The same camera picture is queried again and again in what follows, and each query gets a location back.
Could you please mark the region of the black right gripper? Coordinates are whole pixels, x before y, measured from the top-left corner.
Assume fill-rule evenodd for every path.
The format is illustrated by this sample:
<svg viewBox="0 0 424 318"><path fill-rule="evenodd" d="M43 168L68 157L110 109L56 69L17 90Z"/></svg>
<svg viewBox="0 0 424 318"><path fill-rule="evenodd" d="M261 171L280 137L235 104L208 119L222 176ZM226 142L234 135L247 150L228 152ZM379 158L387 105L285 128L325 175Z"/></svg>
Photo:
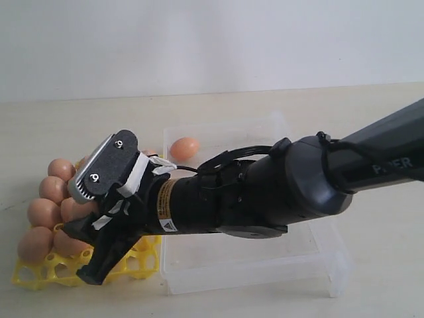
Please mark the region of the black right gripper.
<svg viewBox="0 0 424 318"><path fill-rule="evenodd" d="M78 202L94 203L96 210L66 221L63 231L94 247L88 264L76 275L100 286L127 252L145 235L177 235L170 211L171 192L177 179L144 178L130 188L119 181L77 180L70 193Z"/></svg>

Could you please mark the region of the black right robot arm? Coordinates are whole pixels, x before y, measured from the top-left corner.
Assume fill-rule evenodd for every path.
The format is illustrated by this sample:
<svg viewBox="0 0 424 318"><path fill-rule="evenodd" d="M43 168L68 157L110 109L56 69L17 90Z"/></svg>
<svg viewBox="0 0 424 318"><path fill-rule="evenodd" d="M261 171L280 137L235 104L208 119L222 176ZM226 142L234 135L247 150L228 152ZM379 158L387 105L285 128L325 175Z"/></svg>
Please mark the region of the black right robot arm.
<svg viewBox="0 0 424 318"><path fill-rule="evenodd" d="M129 130L108 136L68 184L77 203L96 212L67 221L63 231L93 247L77 270L102 284L146 235L224 233L270 239L288 226L338 215L355 193L423 180L423 102L343 138L324 132L272 146L224 151L174 179L178 165L147 156Z"/></svg>

